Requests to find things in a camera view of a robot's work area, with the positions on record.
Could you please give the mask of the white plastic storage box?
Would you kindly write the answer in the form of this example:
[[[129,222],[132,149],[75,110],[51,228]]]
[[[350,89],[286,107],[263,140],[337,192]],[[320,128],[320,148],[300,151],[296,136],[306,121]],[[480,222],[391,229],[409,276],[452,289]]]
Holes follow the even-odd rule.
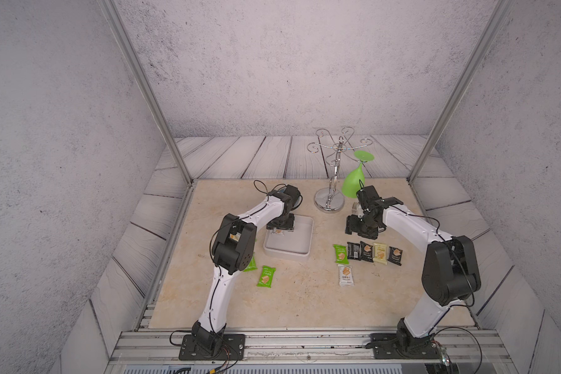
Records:
[[[295,215],[293,231],[284,231],[282,235],[271,234],[271,230],[266,232],[264,253],[282,260],[306,262],[311,253],[313,226],[313,218]]]

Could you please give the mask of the green cookie packet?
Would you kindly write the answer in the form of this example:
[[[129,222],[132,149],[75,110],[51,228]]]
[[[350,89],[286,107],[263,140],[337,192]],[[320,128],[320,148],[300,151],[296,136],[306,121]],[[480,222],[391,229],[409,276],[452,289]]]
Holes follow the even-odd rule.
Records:
[[[335,263],[340,265],[349,265],[348,249],[346,246],[333,245],[335,251]]]
[[[256,259],[254,257],[252,257],[249,264],[247,265],[247,267],[243,271],[244,272],[249,272],[249,271],[256,271],[257,269],[258,269],[258,267],[257,267]]]

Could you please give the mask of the black cookie packet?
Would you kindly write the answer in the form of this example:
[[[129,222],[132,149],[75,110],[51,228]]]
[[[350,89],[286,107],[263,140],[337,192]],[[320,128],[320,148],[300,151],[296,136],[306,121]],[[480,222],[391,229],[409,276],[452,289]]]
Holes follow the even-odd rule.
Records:
[[[390,246],[387,261],[397,266],[402,265],[403,251],[399,248]]]
[[[371,244],[360,242],[361,259],[369,263],[374,262],[373,246]]]
[[[348,259],[349,260],[358,260],[362,259],[362,250],[359,243],[356,242],[348,242],[347,243],[347,251],[348,251]]]

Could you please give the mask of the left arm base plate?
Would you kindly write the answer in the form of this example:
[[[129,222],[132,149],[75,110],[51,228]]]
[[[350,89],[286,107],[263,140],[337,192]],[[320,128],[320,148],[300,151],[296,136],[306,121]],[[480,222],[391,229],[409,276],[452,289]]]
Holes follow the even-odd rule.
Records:
[[[179,352],[180,361],[241,361],[244,358],[246,335],[224,334],[195,337],[185,335]]]

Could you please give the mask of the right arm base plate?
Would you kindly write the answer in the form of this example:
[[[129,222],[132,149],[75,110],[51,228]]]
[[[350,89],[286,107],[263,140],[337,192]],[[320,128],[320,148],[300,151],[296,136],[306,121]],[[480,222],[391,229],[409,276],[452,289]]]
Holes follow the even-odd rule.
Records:
[[[384,360],[425,360],[438,361],[439,349],[433,347],[430,336],[425,338],[408,338],[398,333],[372,333],[366,349],[372,349],[375,359]]]

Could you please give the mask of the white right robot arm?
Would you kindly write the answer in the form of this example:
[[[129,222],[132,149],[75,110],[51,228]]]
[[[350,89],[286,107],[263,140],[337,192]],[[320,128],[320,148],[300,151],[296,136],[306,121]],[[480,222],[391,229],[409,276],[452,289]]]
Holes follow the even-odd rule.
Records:
[[[481,288],[475,246],[464,235],[454,236],[431,225],[426,216],[412,213],[396,197],[379,196],[372,185],[362,185],[356,196],[362,214],[348,217],[348,234],[376,239],[381,231],[391,228],[425,255],[425,294],[399,321],[396,332],[396,348],[413,355],[431,344],[431,332],[451,308],[465,306],[465,300]]]

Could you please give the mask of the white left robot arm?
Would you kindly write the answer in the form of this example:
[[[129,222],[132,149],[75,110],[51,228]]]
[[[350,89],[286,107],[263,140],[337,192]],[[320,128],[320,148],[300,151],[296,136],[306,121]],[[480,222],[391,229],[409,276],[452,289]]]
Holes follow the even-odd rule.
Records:
[[[207,355],[216,355],[222,348],[232,292],[237,277],[252,260],[258,230],[293,229],[292,212],[301,201],[302,194],[297,187],[281,184],[266,192],[263,201],[251,210],[224,216],[213,234],[210,240],[213,281],[204,311],[191,330],[197,345]]]

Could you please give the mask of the pale yellow cookie packet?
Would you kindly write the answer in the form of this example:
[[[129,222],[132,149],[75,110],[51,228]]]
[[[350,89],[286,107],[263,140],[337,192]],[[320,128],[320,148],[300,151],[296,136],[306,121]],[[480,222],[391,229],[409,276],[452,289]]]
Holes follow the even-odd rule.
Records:
[[[387,265],[387,251],[388,245],[384,243],[374,243],[373,244],[373,261],[374,263],[382,263]]]

